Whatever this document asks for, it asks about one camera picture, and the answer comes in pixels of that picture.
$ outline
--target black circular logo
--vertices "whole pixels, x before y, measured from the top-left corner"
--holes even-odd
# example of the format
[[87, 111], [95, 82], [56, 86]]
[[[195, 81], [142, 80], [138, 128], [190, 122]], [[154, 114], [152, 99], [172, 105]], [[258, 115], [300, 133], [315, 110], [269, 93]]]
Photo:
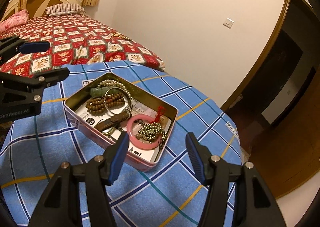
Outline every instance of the black circular logo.
[[88, 118], [86, 120], [87, 123], [89, 123], [90, 125], [93, 125], [94, 124], [94, 119], [93, 118]]

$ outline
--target wooden door frame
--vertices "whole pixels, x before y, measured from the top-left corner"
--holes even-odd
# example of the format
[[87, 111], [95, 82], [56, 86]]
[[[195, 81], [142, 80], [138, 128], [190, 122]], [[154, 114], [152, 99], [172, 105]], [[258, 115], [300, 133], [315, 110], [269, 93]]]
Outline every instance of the wooden door frame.
[[[228, 100], [225, 101], [225, 103], [221, 106], [221, 109], [223, 111], [226, 111], [229, 108], [229, 106], [236, 100], [236, 98], [242, 93], [242, 91], [249, 84], [249, 82], [252, 80], [252, 78], [257, 73], [258, 69], [261, 67], [262, 63], [267, 58], [271, 48], [273, 47], [274, 43], [276, 42], [276, 39], [278, 38], [278, 35], [279, 35], [280, 30], [282, 28], [282, 25], [284, 23], [284, 19], [286, 18], [288, 8], [289, 8], [291, 1], [292, 0], [284, 0], [284, 4], [282, 6], [280, 16], [278, 18], [276, 26], [275, 26], [267, 44], [263, 48], [260, 56], [258, 57], [256, 62], [254, 63], [254, 65], [250, 69], [249, 73], [245, 76], [245, 78], [242, 80], [242, 82], [239, 84], [239, 86], [236, 88], [236, 90], [232, 93], [232, 95], [228, 98]], [[316, 16], [315, 12], [313, 11], [312, 7], [308, 4], [308, 2], [306, 0], [301, 0], [301, 1], [310, 9], [311, 12], [309, 12], [309, 13], [314, 14]]]

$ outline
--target red tassel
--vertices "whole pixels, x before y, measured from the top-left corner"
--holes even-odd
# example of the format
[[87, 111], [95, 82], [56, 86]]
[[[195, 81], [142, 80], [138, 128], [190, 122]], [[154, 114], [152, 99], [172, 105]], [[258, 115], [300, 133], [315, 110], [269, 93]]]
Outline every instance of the red tassel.
[[165, 108], [163, 106], [159, 106], [157, 116], [155, 117], [155, 120], [153, 122], [159, 122], [160, 117], [164, 115], [164, 113], [165, 113]]

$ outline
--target blue tablecloth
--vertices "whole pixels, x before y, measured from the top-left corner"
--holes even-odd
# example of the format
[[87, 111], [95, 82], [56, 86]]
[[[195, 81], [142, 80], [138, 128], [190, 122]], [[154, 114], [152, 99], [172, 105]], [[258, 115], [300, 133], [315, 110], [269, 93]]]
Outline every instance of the blue tablecloth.
[[[28, 224], [61, 162], [75, 165], [103, 153], [102, 148], [70, 124], [63, 102], [86, 80], [113, 72], [179, 110], [159, 164], [147, 173], [124, 164], [119, 179], [107, 187], [118, 226], [196, 226], [208, 188], [195, 179], [185, 149], [185, 135], [194, 132], [213, 154], [241, 164], [239, 141], [226, 126], [230, 122], [235, 127], [231, 119], [194, 87], [142, 65], [118, 61], [67, 67], [70, 76], [45, 89], [42, 113], [15, 121], [0, 152], [0, 185], [17, 224]], [[90, 226], [84, 184], [80, 185], [80, 199], [83, 225]], [[231, 226], [233, 206], [234, 184], [231, 183], [226, 227]]]

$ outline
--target light switch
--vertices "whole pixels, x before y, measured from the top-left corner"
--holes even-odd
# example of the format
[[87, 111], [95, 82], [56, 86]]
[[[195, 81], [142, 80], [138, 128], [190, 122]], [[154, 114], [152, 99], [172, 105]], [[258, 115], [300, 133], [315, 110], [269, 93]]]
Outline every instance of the light switch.
[[226, 26], [226, 27], [228, 27], [228, 28], [230, 29], [231, 26], [233, 25], [233, 23], [234, 23], [233, 20], [227, 18], [227, 19], [225, 20], [225, 22], [223, 23], [223, 25]]

